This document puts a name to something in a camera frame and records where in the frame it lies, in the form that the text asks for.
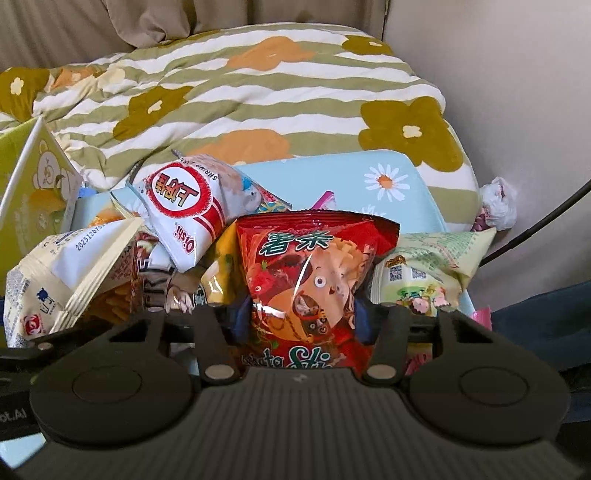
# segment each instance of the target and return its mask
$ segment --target red circle logo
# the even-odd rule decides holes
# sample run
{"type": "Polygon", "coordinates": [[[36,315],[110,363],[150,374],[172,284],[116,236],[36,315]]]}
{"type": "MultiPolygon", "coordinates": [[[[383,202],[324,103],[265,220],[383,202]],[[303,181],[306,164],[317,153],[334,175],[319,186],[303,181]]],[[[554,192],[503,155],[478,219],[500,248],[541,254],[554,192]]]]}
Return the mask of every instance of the red circle logo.
{"type": "Polygon", "coordinates": [[[207,178],[193,167],[173,162],[146,181],[146,194],[160,213],[172,218],[202,215],[212,204],[207,178]]]}
{"type": "Polygon", "coordinates": [[[41,328],[41,317],[36,313],[24,317],[23,324],[27,335],[36,335],[43,331],[41,328]]]}

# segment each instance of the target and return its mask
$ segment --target wall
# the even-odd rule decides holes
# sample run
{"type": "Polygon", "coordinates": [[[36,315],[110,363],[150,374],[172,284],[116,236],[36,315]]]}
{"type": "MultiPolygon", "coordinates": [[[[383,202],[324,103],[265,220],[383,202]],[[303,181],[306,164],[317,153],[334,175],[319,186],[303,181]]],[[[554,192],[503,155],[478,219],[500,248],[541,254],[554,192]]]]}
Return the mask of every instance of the wall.
{"type": "MultiPolygon", "coordinates": [[[[591,178],[591,2],[391,0],[384,39],[436,84],[480,184],[518,190],[500,244],[591,178]]],[[[591,194],[470,287],[494,310],[591,278],[591,194]]]]}

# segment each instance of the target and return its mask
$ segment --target chip bag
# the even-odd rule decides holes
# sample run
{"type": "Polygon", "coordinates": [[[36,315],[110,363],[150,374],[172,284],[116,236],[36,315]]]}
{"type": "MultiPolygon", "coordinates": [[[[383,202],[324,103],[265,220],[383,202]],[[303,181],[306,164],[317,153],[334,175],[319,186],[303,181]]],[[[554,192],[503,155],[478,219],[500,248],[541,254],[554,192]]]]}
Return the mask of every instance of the chip bag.
{"type": "Polygon", "coordinates": [[[131,275],[144,221],[120,220],[47,237],[7,275],[4,326],[10,347],[72,327],[91,299],[131,275]]]}
{"type": "Polygon", "coordinates": [[[459,233],[411,233],[376,266],[373,303],[396,303],[414,313],[435,316],[437,308],[457,308],[486,254],[496,230],[459,233]]]}
{"type": "Polygon", "coordinates": [[[238,170],[202,154],[181,157],[129,186],[180,272],[195,267],[236,218],[291,208],[238,170]]]}
{"type": "Polygon", "coordinates": [[[355,338],[353,294],[398,224],[351,212],[307,210],[237,221],[253,309],[242,365],[352,367],[371,347],[355,338]]]}

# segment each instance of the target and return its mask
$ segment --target daisy print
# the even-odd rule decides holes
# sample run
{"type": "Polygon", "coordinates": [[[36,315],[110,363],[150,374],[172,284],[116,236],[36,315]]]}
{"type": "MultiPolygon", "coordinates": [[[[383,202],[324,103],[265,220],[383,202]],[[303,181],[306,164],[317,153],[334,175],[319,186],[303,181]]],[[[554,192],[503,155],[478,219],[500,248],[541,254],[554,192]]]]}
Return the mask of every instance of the daisy print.
{"type": "Polygon", "coordinates": [[[392,168],[390,165],[386,165],[386,168],[378,163],[378,168],[369,168],[371,173],[366,173],[365,183],[368,183],[365,188],[368,190],[378,191],[378,200],[381,200],[386,194],[390,202],[393,198],[400,202],[404,200],[404,194],[400,190],[410,190],[408,183],[401,183],[403,180],[408,178],[408,175],[401,175],[397,177],[398,168],[392,168]]]}
{"type": "Polygon", "coordinates": [[[361,207],[361,210],[358,210],[358,213],[367,213],[369,215],[377,215],[379,217],[386,216],[386,212],[376,212],[375,205],[367,205],[367,207],[361,207]]]}

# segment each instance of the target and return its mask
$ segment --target dark blue fabric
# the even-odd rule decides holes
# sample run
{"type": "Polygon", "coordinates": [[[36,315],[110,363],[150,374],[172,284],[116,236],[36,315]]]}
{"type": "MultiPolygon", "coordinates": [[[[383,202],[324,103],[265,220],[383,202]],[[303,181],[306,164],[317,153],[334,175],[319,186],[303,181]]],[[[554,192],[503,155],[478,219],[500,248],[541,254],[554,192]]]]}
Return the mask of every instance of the dark blue fabric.
{"type": "Polygon", "coordinates": [[[492,329],[558,371],[591,364],[591,281],[493,312],[492,329]]]}

